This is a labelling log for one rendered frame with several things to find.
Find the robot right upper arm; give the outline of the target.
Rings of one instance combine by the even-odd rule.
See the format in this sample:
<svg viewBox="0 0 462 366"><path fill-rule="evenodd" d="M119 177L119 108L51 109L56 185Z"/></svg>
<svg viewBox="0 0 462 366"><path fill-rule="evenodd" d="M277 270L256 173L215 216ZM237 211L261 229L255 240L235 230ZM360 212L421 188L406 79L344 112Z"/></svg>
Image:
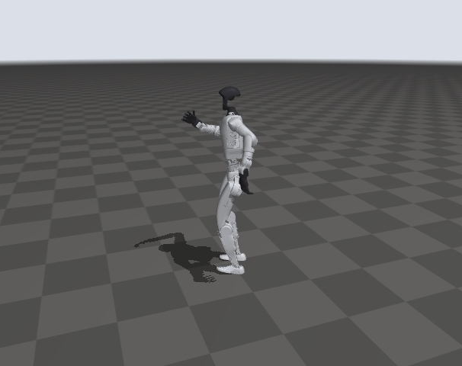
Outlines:
<svg viewBox="0 0 462 366"><path fill-rule="evenodd" d="M221 123L220 123L220 124L221 124ZM214 136L221 137L221 135L220 135L220 126L219 126L219 127L215 127Z"/></svg>

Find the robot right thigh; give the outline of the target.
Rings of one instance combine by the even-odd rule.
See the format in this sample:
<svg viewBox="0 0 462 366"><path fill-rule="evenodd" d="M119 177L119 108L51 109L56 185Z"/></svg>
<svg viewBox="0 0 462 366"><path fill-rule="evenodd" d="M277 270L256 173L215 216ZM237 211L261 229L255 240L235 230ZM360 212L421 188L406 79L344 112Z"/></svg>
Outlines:
<svg viewBox="0 0 462 366"><path fill-rule="evenodd" d="M222 180L222 183L221 183L221 186L220 186L220 193L219 193L219 198L220 198L220 195L222 193L222 190L224 189L226 183L228 182L227 180L227 175L225 174L224 177L223 177L223 180ZM236 220L236 215L231 211L229 216L227 217L226 221L228 222L231 222L231 223L234 223Z"/></svg>

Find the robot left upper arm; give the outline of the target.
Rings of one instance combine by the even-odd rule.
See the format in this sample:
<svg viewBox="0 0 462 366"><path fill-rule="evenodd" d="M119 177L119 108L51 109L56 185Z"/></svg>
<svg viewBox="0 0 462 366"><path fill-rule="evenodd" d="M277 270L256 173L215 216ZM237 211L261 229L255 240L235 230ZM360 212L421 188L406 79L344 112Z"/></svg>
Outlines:
<svg viewBox="0 0 462 366"><path fill-rule="evenodd" d="M233 132L237 132L240 136L251 136L252 138L252 147L256 146L258 140L255 136L255 134L248 128L246 127L242 121L238 117L232 117L230 118L227 123L229 124L229 128Z"/></svg>

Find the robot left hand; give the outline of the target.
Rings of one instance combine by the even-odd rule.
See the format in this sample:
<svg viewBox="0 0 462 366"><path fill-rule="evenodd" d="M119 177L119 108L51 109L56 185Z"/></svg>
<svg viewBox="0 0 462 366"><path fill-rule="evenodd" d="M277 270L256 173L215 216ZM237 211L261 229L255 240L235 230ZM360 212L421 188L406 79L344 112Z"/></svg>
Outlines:
<svg viewBox="0 0 462 366"><path fill-rule="evenodd" d="M248 188L248 182L247 182L247 178L249 176L249 170L248 169L244 169L243 171L243 175L239 173L239 184L241 186L241 189L243 192L245 192L246 194L253 194L249 191L249 188Z"/></svg>

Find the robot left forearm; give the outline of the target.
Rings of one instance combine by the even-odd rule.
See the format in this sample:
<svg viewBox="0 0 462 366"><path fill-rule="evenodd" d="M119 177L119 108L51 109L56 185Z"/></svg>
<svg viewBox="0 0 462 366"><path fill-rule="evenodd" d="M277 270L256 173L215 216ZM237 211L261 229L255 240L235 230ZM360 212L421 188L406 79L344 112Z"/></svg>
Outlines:
<svg viewBox="0 0 462 366"><path fill-rule="evenodd" d="M243 157L241 161L241 165L238 169L238 172L243 175L244 169L248 169L252 165L252 157L253 153L255 152L254 148L252 148L252 138L251 136L247 135L244 138L244 149L243 149Z"/></svg>

